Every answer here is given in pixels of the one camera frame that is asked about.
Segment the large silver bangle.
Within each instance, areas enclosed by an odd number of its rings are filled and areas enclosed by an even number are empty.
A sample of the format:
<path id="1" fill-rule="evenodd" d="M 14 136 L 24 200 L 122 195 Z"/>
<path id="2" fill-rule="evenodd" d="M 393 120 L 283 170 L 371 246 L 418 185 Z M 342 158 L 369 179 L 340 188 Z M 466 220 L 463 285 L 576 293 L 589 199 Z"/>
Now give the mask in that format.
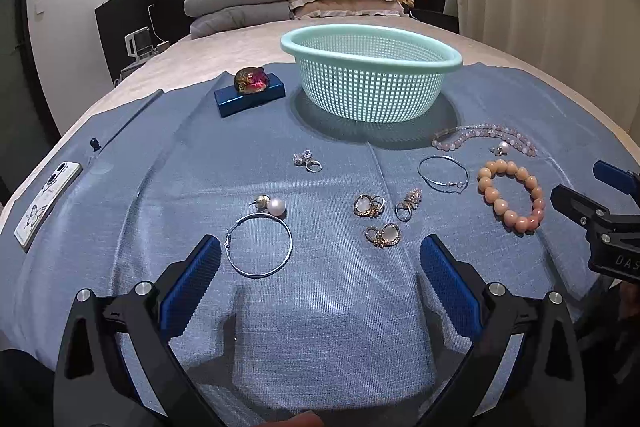
<path id="1" fill-rule="evenodd" d="M 262 273 L 247 272 L 241 269 L 239 265 L 237 265 L 234 262 L 231 254 L 231 241 L 232 241 L 233 232 L 237 228 L 239 228 L 241 225 L 244 225 L 246 221 L 250 221 L 254 219 L 267 219 L 267 220 L 277 222 L 278 225 L 281 225 L 281 227 L 285 229 L 286 235 L 288 236 L 288 250 L 286 251 L 286 254 L 284 255 L 282 261 L 275 268 Z M 280 217 L 270 215 L 269 213 L 266 213 L 266 212 L 249 213 L 248 215 L 245 215 L 239 218 L 238 220 L 235 220 L 233 222 L 233 225 L 231 225 L 231 227 L 228 228 L 226 232 L 226 236 L 224 236 L 224 253 L 226 254 L 226 257 L 231 265 L 231 268 L 236 273 L 239 273 L 240 275 L 242 275 L 242 277 L 246 277 L 247 279 L 253 279 L 253 280 L 265 279 L 266 277 L 271 277 L 271 275 L 278 273 L 290 261 L 293 254 L 293 249 L 294 249 L 294 241 L 293 241 L 293 234 L 290 227 Z"/>

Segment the pearl earring gold back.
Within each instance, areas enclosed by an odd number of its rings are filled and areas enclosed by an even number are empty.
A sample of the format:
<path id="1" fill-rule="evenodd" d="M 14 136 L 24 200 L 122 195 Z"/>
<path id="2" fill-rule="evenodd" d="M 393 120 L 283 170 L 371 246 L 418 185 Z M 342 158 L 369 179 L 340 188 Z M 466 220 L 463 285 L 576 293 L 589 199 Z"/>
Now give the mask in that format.
<path id="1" fill-rule="evenodd" d="M 286 213 L 286 206 L 282 199 L 265 194 L 258 195 L 253 205 L 259 212 L 268 212 L 271 216 L 281 217 Z"/>

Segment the beige bedspread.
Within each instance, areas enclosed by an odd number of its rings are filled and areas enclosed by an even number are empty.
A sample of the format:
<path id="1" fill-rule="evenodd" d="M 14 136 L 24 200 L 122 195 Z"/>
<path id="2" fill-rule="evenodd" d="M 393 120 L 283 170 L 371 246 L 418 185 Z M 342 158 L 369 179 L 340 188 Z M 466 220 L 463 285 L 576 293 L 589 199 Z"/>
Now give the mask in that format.
<path id="1" fill-rule="evenodd" d="M 158 90 L 171 91 L 192 86 L 215 78 L 222 72 L 236 72 L 238 69 L 256 63 L 291 63 L 293 57 L 284 53 L 280 47 L 281 37 L 288 31 L 308 25 L 326 25 L 331 23 L 329 18 L 308 18 L 308 20 L 289 20 L 288 22 L 275 22 L 222 32 L 209 37 L 190 40 L 183 38 L 171 46 L 164 53 L 152 58 L 151 63 L 134 73 L 134 78 L 122 82 L 92 104 L 77 120 L 72 127 L 63 134 L 61 139 L 54 143 L 54 147 L 42 158 L 37 167 L 17 187 L 11 195 L 9 202 L 2 206 L 1 223 L 6 224 L 10 217 L 13 205 L 17 202 L 29 185 L 35 181 L 39 173 L 53 156 L 61 150 L 62 146 L 70 141 L 70 138 L 94 115 L 108 112 L 119 106 L 126 105 L 139 98 L 146 98 Z M 465 65 L 483 63 L 487 66 L 507 67 L 524 70 L 547 83 L 556 91 L 562 93 L 574 103 L 582 106 L 594 118 L 607 127 L 620 144 L 634 158 L 639 158 L 639 145 L 616 122 L 605 115 L 602 110 L 588 101 L 574 89 L 543 72 L 541 69 L 530 65 L 519 58 L 499 51 L 492 46 L 481 43 L 469 37 L 454 34 L 451 31 L 438 28 L 426 23 L 420 23 L 409 17 L 346 17 L 348 24 L 367 24 L 383 27 L 395 27 L 416 32 L 427 37 L 432 37 L 447 43 L 457 49 Z"/>

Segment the white smartphone with case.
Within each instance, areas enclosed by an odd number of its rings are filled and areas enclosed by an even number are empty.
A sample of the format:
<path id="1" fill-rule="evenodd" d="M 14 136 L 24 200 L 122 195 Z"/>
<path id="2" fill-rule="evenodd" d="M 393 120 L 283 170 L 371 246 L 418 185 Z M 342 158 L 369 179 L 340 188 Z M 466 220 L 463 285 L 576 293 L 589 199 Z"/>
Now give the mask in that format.
<path id="1" fill-rule="evenodd" d="M 14 237 L 17 243 L 28 251 L 44 220 L 53 209 L 55 203 L 60 199 L 66 188 L 72 184 L 80 175 L 82 166 L 79 162 L 64 161 L 58 165 L 44 182 L 40 191 L 28 204 L 20 221 L 14 229 Z"/>

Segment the blue fabric cloth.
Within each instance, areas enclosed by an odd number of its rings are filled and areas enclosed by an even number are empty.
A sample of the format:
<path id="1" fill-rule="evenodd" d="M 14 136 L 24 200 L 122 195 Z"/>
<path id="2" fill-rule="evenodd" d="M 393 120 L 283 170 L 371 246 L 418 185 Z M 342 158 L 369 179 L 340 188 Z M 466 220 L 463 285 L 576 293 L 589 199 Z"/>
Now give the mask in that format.
<path id="1" fill-rule="evenodd" d="M 154 280 L 205 234 L 224 236 L 280 198 L 293 234 L 285 267 L 247 279 L 227 260 L 186 332 L 179 361 L 233 426 L 315 410 L 346 426 L 409 426 L 454 371 L 468 342 L 454 333 L 420 271 L 424 236 L 510 291 L 563 291 L 581 314 L 603 288 L 588 269 L 584 232 L 548 211 L 532 235 L 506 231 L 475 176 L 491 143 L 475 139 L 438 160 L 432 135 L 456 124 L 503 124 L 533 142 L 514 154 L 545 190 L 565 184 L 617 212 L 632 200 L 593 178 L 598 160 L 637 161 L 596 118 L 526 72 L 466 66 L 447 76 L 421 117 L 366 124 L 315 106 L 296 66 L 273 72 L 286 97 L 221 118 L 222 74 L 91 117 L 17 199 L 1 233 L 1 338 L 55 365 L 77 291 L 100 296 Z M 102 145 L 94 153 L 90 139 Z M 17 221 L 64 161 L 81 174 L 56 202 L 28 251 Z M 288 250 L 277 222 L 232 234 L 234 262 L 275 268 Z"/>

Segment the small dark blue pin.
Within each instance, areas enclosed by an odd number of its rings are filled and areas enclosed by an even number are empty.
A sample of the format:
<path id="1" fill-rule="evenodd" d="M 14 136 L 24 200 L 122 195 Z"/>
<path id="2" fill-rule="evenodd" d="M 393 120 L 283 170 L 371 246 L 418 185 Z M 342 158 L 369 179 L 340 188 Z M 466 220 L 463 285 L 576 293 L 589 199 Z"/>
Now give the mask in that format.
<path id="1" fill-rule="evenodd" d="M 94 153 L 99 152 L 99 150 L 101 150 L 102 148 L 102 145 L 100 144 L 99 140 L 96 138 L 90 139 L 90 146 Z"/>

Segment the mint green plastic basket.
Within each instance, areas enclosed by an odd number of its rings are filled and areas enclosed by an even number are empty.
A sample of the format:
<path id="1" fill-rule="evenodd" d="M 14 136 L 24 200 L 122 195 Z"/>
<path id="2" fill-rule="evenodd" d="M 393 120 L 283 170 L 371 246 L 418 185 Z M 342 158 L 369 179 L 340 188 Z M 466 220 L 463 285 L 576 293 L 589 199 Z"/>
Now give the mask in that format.
<path id="1" fill-rule="evenodd" d="M 444 77 L 462 66 L 452 46 L 397 28 L 329 24 L 281 37 L 307 98 L 326 112 L 371 124 L 397 124 L 425 114 Z"/>

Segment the blue rectangular box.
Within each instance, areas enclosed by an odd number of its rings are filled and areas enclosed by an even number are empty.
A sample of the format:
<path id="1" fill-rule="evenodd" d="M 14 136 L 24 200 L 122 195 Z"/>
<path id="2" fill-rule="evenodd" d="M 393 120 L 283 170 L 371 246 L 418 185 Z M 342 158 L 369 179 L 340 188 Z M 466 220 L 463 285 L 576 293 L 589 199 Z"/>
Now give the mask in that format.
<path id="1" fill-rule="evenodd" d="M 268 72 L 269 87 L 259 93 L 239 94 L 235 87 L 229 86 L 214 92 L 221 118 L 226 118 L 249 108 L 261 106 L 285 98 L 285 85 L 277 75 Z"/>

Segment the iridescent red shell ornament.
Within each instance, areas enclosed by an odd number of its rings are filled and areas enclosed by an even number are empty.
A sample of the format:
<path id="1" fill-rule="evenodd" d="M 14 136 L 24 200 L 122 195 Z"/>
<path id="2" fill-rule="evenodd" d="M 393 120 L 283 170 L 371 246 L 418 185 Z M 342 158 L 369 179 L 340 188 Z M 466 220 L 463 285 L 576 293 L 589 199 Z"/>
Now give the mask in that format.
<path id="1" fill-rule="evenodd" d="M 234 75 L 233 86 L 239 95 L 264 92 L 270 86 L 270 79 L 262 67 L 245 67 Z"/>

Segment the white device on nightstand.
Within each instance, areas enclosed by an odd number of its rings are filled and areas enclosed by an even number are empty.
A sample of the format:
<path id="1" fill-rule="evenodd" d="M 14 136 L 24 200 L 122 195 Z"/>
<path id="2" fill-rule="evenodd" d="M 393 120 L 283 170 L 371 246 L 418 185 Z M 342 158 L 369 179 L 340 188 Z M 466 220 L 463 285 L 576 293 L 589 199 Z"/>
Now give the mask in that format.
<path id="1" fill-rule="evenodd" d="M 128 56 L 135 61 L 141 61 L 153 52 L 151 33 L 146 26 L 130 32 L 124 40 Z"/>

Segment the pink ruffled pillow bottom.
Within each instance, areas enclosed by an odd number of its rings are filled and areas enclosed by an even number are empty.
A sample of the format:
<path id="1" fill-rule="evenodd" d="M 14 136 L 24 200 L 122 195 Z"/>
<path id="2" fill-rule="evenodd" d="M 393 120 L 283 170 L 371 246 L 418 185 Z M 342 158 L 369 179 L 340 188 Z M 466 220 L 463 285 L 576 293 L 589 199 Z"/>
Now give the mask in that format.
<path id="1" fill-rule="evenodd" d="M 385 0 L 318 0 L 294 10 L 296 18 L 339 16 L 403 16 L 397 1 Z"/>

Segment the grey pillow bottom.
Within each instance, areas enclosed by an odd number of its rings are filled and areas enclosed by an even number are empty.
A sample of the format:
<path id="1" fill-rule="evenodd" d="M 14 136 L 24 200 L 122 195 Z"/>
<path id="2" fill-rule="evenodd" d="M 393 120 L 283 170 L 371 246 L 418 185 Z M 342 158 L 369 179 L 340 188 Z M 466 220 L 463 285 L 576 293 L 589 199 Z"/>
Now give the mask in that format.
<path id="1" fill-rule="evenodd" d="M 215 35 L 218 32 L 280 22 L 280 20 L 289 20 L 291 15 L 287 1 L 230 6 L 194 20 L 190 25 L 190 36 L 192 39 L 197 39 Z"/>

